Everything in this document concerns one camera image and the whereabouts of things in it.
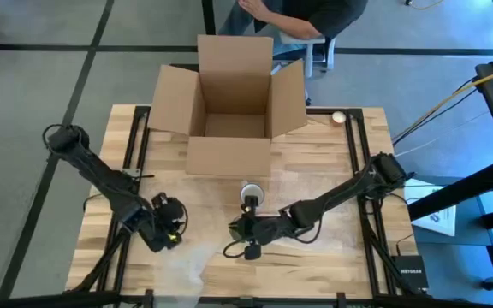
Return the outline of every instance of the person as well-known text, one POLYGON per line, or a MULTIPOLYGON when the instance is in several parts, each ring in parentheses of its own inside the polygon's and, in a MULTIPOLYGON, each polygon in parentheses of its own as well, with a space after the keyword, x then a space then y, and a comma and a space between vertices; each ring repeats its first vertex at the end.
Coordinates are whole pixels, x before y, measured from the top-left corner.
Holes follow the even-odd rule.
POLYGON ((258 36, 273 37, 278 55, 303 48, 282 45, 279 31, 296 39, 334 38, 363 14, 367 1, 237 0, 218 34, 243 35, 254 21, 258 36))

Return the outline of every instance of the person's hand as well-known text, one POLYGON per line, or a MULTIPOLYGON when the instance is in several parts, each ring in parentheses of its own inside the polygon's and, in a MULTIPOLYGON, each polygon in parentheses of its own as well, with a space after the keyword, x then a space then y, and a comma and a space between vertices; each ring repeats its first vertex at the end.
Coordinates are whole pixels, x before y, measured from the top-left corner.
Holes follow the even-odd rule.
POLYGON ((265 6, 262 0, 238 0, 239 5, 252 17, 259 21, 267 21, 271 15, 271 11, 265 6))

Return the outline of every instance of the gray floor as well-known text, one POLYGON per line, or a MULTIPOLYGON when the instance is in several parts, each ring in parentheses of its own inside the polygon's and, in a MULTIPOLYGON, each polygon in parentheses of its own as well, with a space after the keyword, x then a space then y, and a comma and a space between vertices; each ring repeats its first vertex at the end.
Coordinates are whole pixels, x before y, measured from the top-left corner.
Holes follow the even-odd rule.
MULTIPOLYGON (((215 2, 219 27, 232 1, 215 2)), ((491 0, 448 0, 426 11, 407 8, 402 2, 371 0, 365 15, 338 38, 338 46, 493 49, 491 0)), ((0 44, 90 44, 104 4, 104 0, 0 0, 0 44)), ((101 44, 195 45, 203 31, 200 1, 116 0, 101 44)), ((83 52, 0 51, 0 282, 47 157, 40 133, 49 123, 62 120, 85 56, 83 52)), ((195 63, 196 57, 99 52, 74 118, 91 135, 93 150, 100 149, 112 104, 150 103, 159 66, 195 63)), ((307 88, 316 105, 383 106, 395 135, 473 77, 475 65, 492 60, 493 56, 336 55, 336 69, 309 80, 307 88)), ((445 135, 401 156, 401 163, 421 175, 468 175, 493 163, 493 121, 486 114, 449 130, 485 111, 484 100, 475 94, 405 139, 395 152, 445 135), (476 159, 467 161, 466 153, 477 153, 476 159)), ((76 171, 58 165, 13 296, 62 291, 88 188, 76 171)), ((493 206, 493 197, 487 200, 493 206)), ((454 275, 430 277, 448 281, 448 285, 434 283, 435 296, 493 303, 493 293, 473 287, 476 277, 489 274, 487 259, 476 248, 419 249, 426 259, 435 260, 428 262, 428 268, 443 273, 461 269, 454 275), (450 265, 467 256, 480 256, 484 266, 450 265)))

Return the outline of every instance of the black shirt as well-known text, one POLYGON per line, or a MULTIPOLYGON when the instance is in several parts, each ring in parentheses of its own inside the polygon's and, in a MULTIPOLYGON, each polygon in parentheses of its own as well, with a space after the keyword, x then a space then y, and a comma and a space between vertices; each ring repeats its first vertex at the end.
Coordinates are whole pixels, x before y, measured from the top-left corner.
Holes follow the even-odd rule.
POLYGON ((286 16, 309 21, 327 38, 356 21, 365 11, 368 0, 283 0, 286 16))

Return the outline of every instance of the yellow cable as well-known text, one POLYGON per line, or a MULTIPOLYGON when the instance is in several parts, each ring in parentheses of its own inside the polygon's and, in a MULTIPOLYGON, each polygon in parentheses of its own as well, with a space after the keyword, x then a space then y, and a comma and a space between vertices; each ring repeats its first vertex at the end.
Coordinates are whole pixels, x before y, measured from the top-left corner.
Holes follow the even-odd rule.
POLYGON ((469 83, 469 84, 466 84, 465 86, 463 86, 460 90, 454 92, 454 94, 450 95, 449 97, 445 98, 441 103, 439 103, 437 106, 433 107, 431 110, 427 111, 427 113, 425 115, 422 115, 414 124, 412 124, 410 127, 408 127, 407 129, 405 129, 404 131, 402 131, 401 133, 399 133, 398 135, 395 136, 395 139, 397 138, 400 138, 403 134, 407 133, 408 131, 410 131, 410 129, 414 128, 414 127, 417 127, 422 121, 424 121, 425 119, 427 119, 432 113, 434 113, 435 111, 437 111, 439 108, 441 108, 444 104, 446 104, 447 102, 449 102, 450 100, 452 100, 453 98, 455 98, 456 96, 458 96, 459 94, 462 94, 465 90, 468 90, 474 86, 478 86, 482 83, 485 83, 486 81, 488 80, 493 80, 493 74, 488 76, 488 77, 484 77, 483 79, 481 80, 477 80, 475 82, 472 82, 472 83, 469 83))
POLYGON ((424 10, 424 9, 430 9, 430 8, 432 8, 434 6, 437 6, 437 5, 439 5, 439 4, 443 3, 443 2, 444 2, 444 0, 440 0, 439 2, 433 3, 432 5, 426 6, 424 8, 419 8, 419 7, 416 7, 416 6, 412 5, 412 4, 410 4, 409 6, 412 7, 412 9, 424 10))

